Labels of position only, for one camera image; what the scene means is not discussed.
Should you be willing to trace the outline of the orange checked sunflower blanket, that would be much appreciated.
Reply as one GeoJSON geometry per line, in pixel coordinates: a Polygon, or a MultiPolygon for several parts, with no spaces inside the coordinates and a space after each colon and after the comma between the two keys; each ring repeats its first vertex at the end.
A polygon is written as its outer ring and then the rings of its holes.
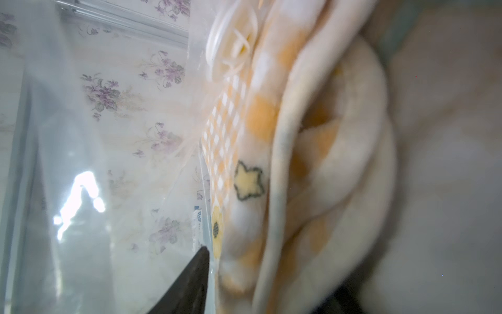
{"type": "Polygon", "coordinates": [[[311,313],[371,251],[397,156],[375,1],[258,1],[252,54],[211,82],[217,313],[311,313]]]}

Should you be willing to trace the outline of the clear plastic vacuum bag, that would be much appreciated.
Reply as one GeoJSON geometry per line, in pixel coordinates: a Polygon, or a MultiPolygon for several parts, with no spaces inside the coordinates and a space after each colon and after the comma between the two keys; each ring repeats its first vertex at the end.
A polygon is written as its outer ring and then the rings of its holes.
{"type": "Polygon", "coordinates": [[[148,313],[210,252],[205,49],[224,1],[108,1],[188,29],[186,48],[1,2],[1,312],[148,313]]]}

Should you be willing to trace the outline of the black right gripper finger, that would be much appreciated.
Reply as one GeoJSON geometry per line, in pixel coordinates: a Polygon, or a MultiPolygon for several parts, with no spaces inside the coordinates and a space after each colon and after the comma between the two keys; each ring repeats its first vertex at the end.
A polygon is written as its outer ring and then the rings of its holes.
{"type": "Polygon", "coordinates": [[[202,246],[148,314],[203,314],[209,266],[210,252],[202,246]]]}

